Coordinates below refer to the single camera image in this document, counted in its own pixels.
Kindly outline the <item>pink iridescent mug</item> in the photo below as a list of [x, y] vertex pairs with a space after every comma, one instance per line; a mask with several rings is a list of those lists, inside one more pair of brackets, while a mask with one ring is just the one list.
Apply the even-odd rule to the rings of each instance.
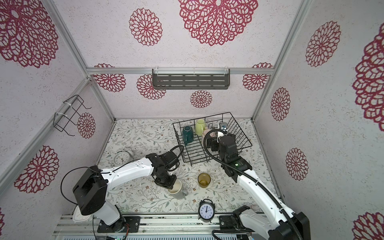
[[212, 129], [205, 129], [202, 134], [202, 139], [213, 139], [216, 137], [216, 133], [212, 132], [209, 134], [209, 132], [212, 131]]

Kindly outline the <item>cream grey-handled mug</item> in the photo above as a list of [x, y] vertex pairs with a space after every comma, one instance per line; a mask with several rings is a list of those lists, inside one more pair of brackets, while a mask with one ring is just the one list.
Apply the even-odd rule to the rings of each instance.
[[175, 181], [173, 188], [168, 189], [168, 193], [175, 199], [183, 199], [189, 194], [180, 180]]

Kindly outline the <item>light green mug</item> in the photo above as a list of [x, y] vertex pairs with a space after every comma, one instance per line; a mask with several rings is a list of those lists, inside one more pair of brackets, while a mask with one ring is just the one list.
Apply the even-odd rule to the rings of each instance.
[[198, 119], [195, 124], [195, 133], [197, 136], [201, 137], [204, 130], [206, 129], [206, 122], [204, 119]]

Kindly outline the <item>dark green mug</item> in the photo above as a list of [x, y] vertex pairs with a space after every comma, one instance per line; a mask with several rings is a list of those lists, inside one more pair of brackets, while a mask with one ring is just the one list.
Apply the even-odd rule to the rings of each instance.
[[184, 144], [187, 146], [188, 144], [192, 143], [194, 141], [194, 132], [193, 128], [190, 126], [183, 127], [182, 131], [183, 141]]

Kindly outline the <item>amber glass cup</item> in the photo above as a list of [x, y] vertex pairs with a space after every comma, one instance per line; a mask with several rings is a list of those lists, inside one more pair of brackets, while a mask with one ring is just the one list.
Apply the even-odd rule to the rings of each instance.
[[211, 183], [211, 176], [207, 173], [201, 173], [198, 176], [198, 184], [201, 188], [207, 188]]

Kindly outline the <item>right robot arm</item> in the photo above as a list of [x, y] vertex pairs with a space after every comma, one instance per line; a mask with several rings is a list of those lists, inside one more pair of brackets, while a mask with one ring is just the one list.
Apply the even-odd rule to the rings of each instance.
[[264, 216], [243, 206], [234, 213], [237, 225], [243, 232], [254, 232], [266, 240], [309, 240], [311, 239], [308, 217], [285, 205], [260, 180], [252, 166], [239, 155], [233, 136], [218, 130], [216, 142], [219, 156], [207, 154], [224, 169], [256, 201]]

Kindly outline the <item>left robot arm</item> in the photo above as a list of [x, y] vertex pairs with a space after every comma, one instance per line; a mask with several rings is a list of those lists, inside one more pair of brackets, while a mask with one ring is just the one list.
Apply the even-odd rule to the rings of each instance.
[[132, 180], [151, 176], [154, 183], [172, 189], [177, 176], [171, 174], [179, 166], [179, 157], [173, 150], [162, 155], [149, 154], [144, 158], [116, 168], [87, 167], [73, 187], [73, 194], [83, 216], [93, 215], [101, 220], [106, 233], [117, 233], [129, 225], [116, 205], [107, 199], [107, 192]]

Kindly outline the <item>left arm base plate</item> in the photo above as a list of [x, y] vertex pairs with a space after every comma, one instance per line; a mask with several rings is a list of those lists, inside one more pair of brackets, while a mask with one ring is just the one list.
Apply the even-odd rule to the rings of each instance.
[[107, 225], [103, 220], [100, 221], [97, 233], [137, 233], [139, 231], [141, 217], [125, 216], [120, 218], [112, 225]]

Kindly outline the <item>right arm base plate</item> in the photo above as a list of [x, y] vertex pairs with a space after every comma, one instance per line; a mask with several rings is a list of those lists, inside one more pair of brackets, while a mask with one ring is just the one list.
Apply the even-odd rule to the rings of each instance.
[[240, 218], [233, 214], [219, 216], [219, 224], [222, 231], [239, 231], [243, 229]]

